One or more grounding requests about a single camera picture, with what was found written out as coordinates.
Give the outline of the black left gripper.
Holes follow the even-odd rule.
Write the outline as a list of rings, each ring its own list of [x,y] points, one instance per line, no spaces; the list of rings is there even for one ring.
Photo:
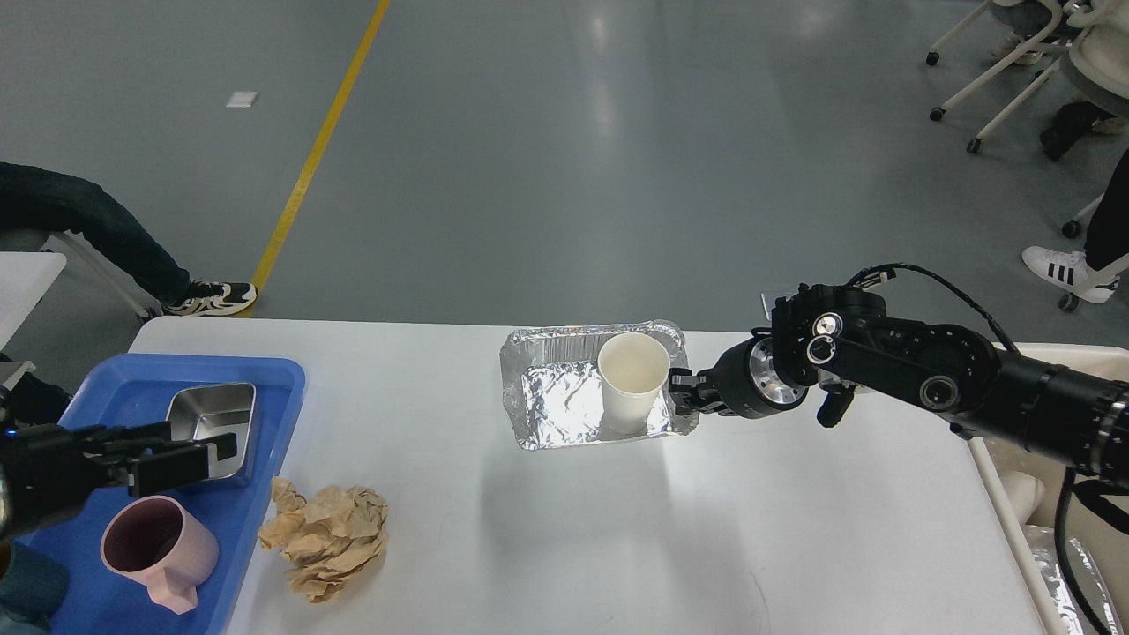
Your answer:
[[[140,426],[28,427],[1,438],[1,534],[11,540],[76,516],[98,487],[98,466],[82,452],[116,452],[116,485],[135,498],[226,478],[239,456],[235,433],[172,440],[170,421]]]

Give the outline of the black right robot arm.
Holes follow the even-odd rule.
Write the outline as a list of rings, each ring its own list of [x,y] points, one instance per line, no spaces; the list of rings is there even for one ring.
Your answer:
[[[677,414],[759,419],[798,407],[813,386],[826,397],[819,423],[841,421],[867,388],[938,415],[957,437],[998,437],[1065,468],[1054,510],[1054,550],[1065,586],[1101,634],[1109,627],[1067,559],[1070,501],[1126,531],[1111,502],[1126,495],[1126,382],[1024,356],[999,322],[972,304],[995,340],[968,328],[890,318],[872,287],[898,264],[870,266],[843,285],[799,285],[778,297],[770,327],[723,353],[710,369],[674,367],[666,389]]]

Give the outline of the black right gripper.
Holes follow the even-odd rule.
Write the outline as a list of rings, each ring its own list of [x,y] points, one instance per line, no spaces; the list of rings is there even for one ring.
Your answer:
[[[750,419],[787,414],[808,394],[774,369],[774,338],[751,337],[723,353],[712,369],[669,369],[667,392],[675,414],[738,415]]]

